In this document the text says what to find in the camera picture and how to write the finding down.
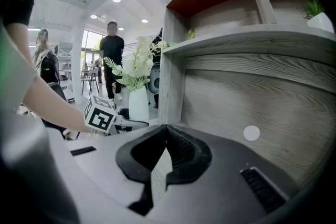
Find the potted plant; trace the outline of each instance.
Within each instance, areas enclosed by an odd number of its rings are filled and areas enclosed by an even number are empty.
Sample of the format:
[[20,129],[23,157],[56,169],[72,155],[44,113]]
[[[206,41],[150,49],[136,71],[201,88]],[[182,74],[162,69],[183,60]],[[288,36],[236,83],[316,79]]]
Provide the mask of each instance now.
[[106,64],[112,68],[112,73],[120,77],[117,81],[131,90],[129,98],[129,114],[131,120],[149,120],[148,99],[145,84],[150,81],[153,66],[153,56],[159,49],[169,46],[161,41],[154,45],[149,40],[139,40],[136,51],[128,54],[122,60],[122,66],[117,66],[111,59],[104,57]]
[[324,13],[324,8],[319,0],[307,1],[307,7],[304,11],[307,13],[305,19],[309,19],[307,25],[334,33],[332,22]]

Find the white column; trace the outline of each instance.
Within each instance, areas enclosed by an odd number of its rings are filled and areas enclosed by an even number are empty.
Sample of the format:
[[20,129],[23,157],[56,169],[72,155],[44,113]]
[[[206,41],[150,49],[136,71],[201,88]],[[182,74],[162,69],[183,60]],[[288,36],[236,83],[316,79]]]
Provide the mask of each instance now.
[[78,24],[72,30],[73,39],[72,39],[71,72],[72,72],[72,88],[74,90],[73,96],[75,98],[76,104],[80,104],[82,102],[81,80],[80,80],[80,52],[86,20],[87,20],[87,14],[84,13],[80,17]]

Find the white vase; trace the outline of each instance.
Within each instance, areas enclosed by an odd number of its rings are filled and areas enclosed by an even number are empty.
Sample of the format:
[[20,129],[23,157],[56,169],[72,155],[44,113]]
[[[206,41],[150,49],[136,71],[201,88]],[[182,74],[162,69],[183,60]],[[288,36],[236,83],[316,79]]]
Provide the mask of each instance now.
[[331,20],[323,12],[307,21],[307,25],[334,33]]
[[149,121],[148,98],[145,86],[131,91],[129,99],[130,120]]

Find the vent slot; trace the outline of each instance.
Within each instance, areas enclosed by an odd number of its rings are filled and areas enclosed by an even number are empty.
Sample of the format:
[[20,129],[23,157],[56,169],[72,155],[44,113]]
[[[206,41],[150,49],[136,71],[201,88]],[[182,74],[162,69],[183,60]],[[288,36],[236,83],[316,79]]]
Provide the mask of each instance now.
[[78,155],[81,155],[81,154],[85,154],[85,153],[89,153],[91,151],[95,151],[96,149],[93,147],[93,146],[89,146],[89,147],[85,147],[85,148],[81,148],[79,150],[74,150],[74,151],[70,151],[70,153],[73,155],[73,156],[78,156]]
[[285,200],[262,177],[256,169],[250,168],[240,172],[253,193],[257,196],[265,211],[269,214],[285,204]]

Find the window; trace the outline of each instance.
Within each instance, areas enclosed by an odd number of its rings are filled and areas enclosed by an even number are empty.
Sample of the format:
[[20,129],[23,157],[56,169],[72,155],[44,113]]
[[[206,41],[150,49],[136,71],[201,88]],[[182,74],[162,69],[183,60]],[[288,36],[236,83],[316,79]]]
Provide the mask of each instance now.
[[[88,30],[84,31],[82,39],[82,50],[80,55],[81,68],[83,68],[85,62],[89,65],[92,61],[95,62],[95,60],[99,58],[97,50],[99,50],[100,40],[103,37],[105,36],[98,33],[94,33]],[[135,51],[137,45],[137,43],[125,44],[122,56],[124,57],[127,54]]]
[[86,40],[88,38],[88,31],[84,31],[84,34],[83,34],[83,39],[82,39],[82,48],[85,48],[86,47]]
[[88,39],[86,41],[86,48],[87,49],[95,49],[99,50],[99,43],[100,40],[103,38],[102,35],[99,35],[94,32],[88,32]]

